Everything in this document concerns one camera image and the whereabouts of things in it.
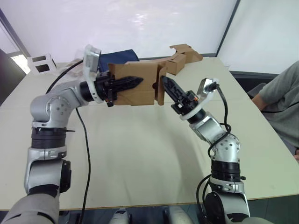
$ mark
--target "white table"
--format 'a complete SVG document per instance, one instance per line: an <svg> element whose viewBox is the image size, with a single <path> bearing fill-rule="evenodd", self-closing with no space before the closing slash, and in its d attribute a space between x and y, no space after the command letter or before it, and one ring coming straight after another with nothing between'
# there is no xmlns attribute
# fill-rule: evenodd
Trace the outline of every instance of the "white table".
<svg viewBox="0 0 299 224"><path fill-rule="evenodd" d="M241 143L241 174L247 177L248 199L299 194L297 162L220 60L204 58L169 77L185 91L196 91L195 72L198 81L220 79L228 100L228 122ZM0 107L0 210L10 209L25 195L23 178L31 144L29 104L54 79L52 75L27 75ZM195 202L198 182L210 173L208 144L179 119L166 97L165 101L164 106L91 104L79 109L88 131L92 163L87 208ZM223 121L218 96L205 110ZM60 196L60 208L67 210L81 208L87 180L84 133L75 112L68 129L76 132L67 134L72 183Z"/></svg>

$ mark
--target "person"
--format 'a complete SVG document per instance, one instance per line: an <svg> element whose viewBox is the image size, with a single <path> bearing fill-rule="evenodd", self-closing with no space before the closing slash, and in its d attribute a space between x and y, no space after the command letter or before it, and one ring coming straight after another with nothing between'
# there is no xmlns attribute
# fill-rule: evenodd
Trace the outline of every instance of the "person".
<svg viewBox="0 0 299 224"><path fill-rule="evenodd" d="M252 99L299 162L299 61Z"/></svg>

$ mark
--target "blue cloth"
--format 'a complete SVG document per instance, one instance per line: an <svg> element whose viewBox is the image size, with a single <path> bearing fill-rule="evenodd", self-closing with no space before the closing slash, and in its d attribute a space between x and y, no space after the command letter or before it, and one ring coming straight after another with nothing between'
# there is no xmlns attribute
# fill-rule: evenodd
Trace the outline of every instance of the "blue cloth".
<svg viewBox="0 0 299 224"><path fill-rule="evenodd" d="M109 63L124 64L126 62L136 62L136 61L139 61L139 58L137 57L136 53L132 49L100 55L99 71L104 72L109 70L108 68Z"/></svg>

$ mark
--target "flattened cardboard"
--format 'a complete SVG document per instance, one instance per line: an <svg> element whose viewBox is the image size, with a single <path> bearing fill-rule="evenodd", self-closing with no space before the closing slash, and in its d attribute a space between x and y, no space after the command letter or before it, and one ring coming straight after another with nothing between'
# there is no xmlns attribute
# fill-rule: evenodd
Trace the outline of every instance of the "flattened cardboard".
<svg viewBox="0 0 299 224"><path fill-rule="evenodd" d="M167 72L176 75L185 67L186 55L176 53L173 55L173 59L165 62Z"/></svg>
<svg viewBox="0 0 299 224"><path fill-rule="evenodd" d="M177 53L186 55L186 63L199 62L203 59L202 55L193 50L191 46L187 44L172 45L170 48L174 48Z"/></svg>
<svg viewBox="0 0 299 224"><path fill-rule="evenodd" d="M128 62L126 64L109 64L109 70L115 79L137 76L143 81L135 88L117 93L115 105L159 105L164 104L164 88L160 81L166 75L166 68L157 63Z"/></svg>

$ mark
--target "black chair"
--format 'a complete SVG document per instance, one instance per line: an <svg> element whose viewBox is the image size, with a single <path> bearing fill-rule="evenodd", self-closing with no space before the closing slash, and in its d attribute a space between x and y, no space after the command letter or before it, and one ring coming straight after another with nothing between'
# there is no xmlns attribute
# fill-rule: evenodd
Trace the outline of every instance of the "black chair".
<svg viewBox="0 0 299 224"><path fill-rule="evenodd" d="M25 75L26 73L0 49L0 105Z"/></svg>

